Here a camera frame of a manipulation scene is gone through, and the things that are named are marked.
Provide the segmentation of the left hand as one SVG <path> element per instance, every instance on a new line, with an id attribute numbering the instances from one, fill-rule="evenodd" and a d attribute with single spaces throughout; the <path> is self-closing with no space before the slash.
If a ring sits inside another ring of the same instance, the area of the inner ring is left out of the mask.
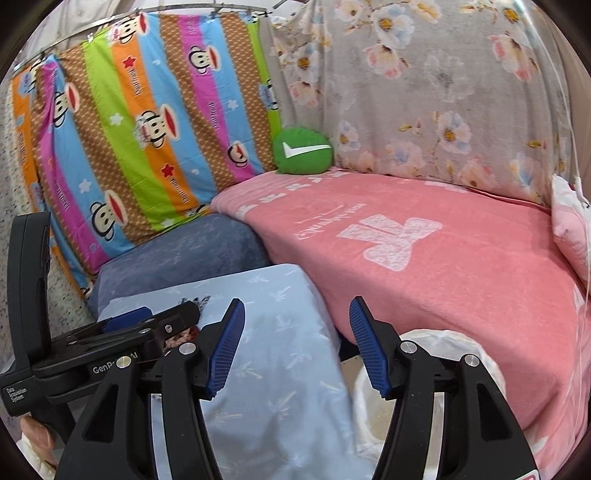
<path id="1" fill-rule="evenodd" d="M 55 439 L 50 430 L 30 415 L 25 415 L 19 421 L 21 439 L 17 446 L 31 467 L 42 479 L 54 480 L 58 461 L 53 453 Z"/>

